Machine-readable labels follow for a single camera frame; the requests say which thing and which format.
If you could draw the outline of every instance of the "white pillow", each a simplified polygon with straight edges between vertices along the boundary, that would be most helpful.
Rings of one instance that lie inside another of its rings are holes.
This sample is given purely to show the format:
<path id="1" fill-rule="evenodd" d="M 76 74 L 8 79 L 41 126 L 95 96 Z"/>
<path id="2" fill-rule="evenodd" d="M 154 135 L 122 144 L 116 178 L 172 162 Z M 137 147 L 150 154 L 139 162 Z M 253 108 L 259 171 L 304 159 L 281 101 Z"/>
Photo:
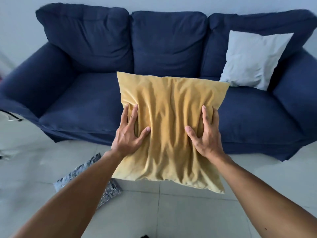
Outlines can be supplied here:
<path id="1" fill-rule="evenodd" d="M 220 81 L 267 90 L 271 76 L 294 33 L 261 36 L 230 31 L 227 63 Z"/>

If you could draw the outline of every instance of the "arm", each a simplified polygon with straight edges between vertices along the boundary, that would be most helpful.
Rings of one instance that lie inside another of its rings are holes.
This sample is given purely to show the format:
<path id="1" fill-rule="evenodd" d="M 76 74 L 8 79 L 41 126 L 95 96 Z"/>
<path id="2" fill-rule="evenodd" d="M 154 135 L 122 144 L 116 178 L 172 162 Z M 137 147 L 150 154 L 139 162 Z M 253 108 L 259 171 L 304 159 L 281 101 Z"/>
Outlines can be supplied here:
<path id="1" fill-rule="evenodd" d="M 113 172 L 125 156 L 141 146 L 151 130 L 147 127 L 140 137 L 134 135 L 137 111 L 136 106 L 127 123 L 128 106 L 125 106 L 111 150 L 46 202 L 13 238 L 81 237 Z"/>
<path id="2" fill-rule="evenodd" d="M 0 85 L 0 109 L 37 122 L 77 76 L 69 57 L 46 43 Z"/>
<path id="3" fill-rule="evenodd" d="M 250 221 L 262 237 L 316 237 L 317 219 L 275 191 L 226 155 L 219 133 L 219 115 L 214 109 L 212 124 L 203 107 L 204 133 L 198 138 L 191 127 L 185 130 L 197 151 L 214 164 L 227 181 Z"/>
<path id="4" fill-rule="evenodd" d="M 317 139 L 317 60 L 302 50 L 281 63 L 273 95 L 304 134 Z"/>

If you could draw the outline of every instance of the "yellow fabric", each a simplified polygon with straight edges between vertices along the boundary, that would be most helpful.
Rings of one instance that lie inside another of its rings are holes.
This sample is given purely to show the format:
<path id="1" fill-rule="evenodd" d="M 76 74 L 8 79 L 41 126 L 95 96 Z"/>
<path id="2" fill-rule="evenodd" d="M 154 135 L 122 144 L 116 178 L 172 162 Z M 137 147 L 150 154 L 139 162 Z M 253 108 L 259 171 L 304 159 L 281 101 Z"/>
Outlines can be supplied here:
<path id="1" fill-rule="evenodd" d="M 173 180 L 179 184 L 223 193 L 217 169 L 192 145 L 184 127 L 202 136 L 202 106 L 209 119 L 222 103 L 228 83 L 195 78 L 142 76 L 117 72 L 121 102 L 129 116 L 139 105 L 136 136 L 151 126 L 137 152 L 123 159 L 113 174 L 124 180 Z"/>

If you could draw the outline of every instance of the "sofa armrest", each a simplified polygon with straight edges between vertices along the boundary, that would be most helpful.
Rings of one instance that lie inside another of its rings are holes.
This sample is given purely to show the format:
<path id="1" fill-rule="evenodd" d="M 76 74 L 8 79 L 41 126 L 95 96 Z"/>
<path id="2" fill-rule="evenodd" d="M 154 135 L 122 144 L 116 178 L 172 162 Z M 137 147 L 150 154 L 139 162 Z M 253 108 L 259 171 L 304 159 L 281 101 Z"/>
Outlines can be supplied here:
<path id="1" fill-rule="evenodd" d="M 286 60 L 273 95 L 307 137 L 317 137 L 317 60 L 313 56 L 303 49 Z"/>
<path id="2" fill-rule="evenodd" d="M 37 122 L 76 76 L 69 57 L 46 43 L 1 82 L 0 109 Z"/>

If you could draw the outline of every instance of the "person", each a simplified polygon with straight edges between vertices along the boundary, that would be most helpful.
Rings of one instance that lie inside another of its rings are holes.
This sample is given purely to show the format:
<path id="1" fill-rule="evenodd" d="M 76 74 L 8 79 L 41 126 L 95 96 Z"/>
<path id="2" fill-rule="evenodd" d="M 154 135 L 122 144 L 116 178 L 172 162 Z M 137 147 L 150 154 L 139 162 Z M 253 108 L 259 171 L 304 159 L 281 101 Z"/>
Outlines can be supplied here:
<path id="1" fill-rule="evenodd" d="M 204 133 L 201 138 L 189 126 L 185 127 L 185 131 L 197 151 L 217 167 L 258 233 L 262 237 L 317 237 L 317 219 L 314 216 L 225 154 L 218 129 L 219 115 L 217 110 L 213 111 L 210 124 L 206 107 L 202 108 Z M 13 237 L 81 237 L 113 172 L 150 133 L 151 128 L 146 127 L 140 137 L 134 135 L 137 115 L 138 107 L 135 106 L 128 122 L 126 106 L 111 149 L 44 204 Z"/>

